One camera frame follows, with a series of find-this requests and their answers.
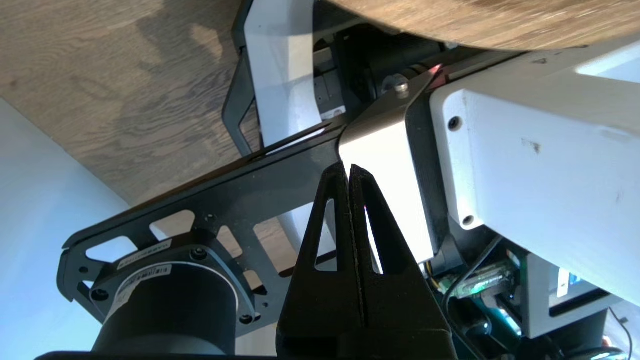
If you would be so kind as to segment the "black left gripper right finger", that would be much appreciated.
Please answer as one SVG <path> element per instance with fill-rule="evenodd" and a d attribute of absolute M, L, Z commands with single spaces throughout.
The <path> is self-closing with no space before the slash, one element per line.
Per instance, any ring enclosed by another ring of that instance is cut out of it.
<path fill-rule="evenodd" d="M 353 165 L 349 199 L 366 328 L 448 332 L 450 326 L 373 175 Z"/>

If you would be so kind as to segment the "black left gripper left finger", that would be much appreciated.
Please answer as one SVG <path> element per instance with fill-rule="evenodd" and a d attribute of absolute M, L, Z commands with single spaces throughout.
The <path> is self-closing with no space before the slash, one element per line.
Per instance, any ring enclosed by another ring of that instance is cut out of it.
<path fill-rule="evenodd" d="M 336 352 L 362 325 L 348 179 L 336 162 L 323 171 L 276 330 L 279 352 Z M 336 271 L 316 268 L 325 212 L 334 205 Z"/>

